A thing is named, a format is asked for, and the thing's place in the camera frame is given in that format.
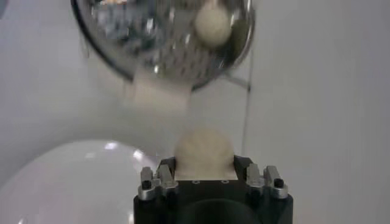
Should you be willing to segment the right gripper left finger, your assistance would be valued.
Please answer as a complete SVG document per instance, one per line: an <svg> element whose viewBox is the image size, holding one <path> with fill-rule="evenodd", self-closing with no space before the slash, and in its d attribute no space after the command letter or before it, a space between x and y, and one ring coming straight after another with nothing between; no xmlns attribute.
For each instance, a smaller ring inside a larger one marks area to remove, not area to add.
<svg viewBox="0 0 390 224"><path fill-rule="evenodd" d="M141 201L152 201L159 196L175 197L179 192L179 182L175 180L176 158L174 156L161 160L156 172L150 167L143 167L140 173L141 184L138 187L138 198Z"/></svg>

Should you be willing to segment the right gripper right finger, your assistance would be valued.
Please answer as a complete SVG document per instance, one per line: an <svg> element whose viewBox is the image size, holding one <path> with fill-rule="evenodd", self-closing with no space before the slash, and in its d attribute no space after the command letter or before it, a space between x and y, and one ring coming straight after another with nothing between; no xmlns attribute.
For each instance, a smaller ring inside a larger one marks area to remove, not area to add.
<svg viewBox="0 0 390 224"><path fill-rule="evenodd" d="M260 196L268 195L274 199L288 198L288 186L275 166L259 168L250 158L234 156L233 162L236 176L243 180L250 193Z"/></svg>

